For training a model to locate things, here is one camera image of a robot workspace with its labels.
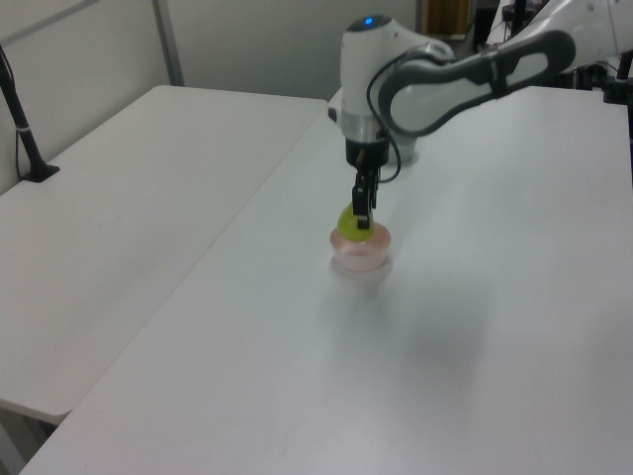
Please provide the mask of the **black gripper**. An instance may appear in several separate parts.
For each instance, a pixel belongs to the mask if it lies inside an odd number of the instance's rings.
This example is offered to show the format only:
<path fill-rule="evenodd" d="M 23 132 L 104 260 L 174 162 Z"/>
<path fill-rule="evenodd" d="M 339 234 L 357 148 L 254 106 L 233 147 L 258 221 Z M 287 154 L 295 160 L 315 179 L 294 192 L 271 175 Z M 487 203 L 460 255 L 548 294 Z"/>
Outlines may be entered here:
<path fill-rule="evenodd" d="M 352 212 L 359 230 L 371 228 L 371 210 L 377 208 L 377 195 L 380 185 L 380 169 L 389 160 L 389 143 L 355 142 L 345 140 L 345 158 L 357 173 L 364 185 L 355 185 L 352 189 Z"/>

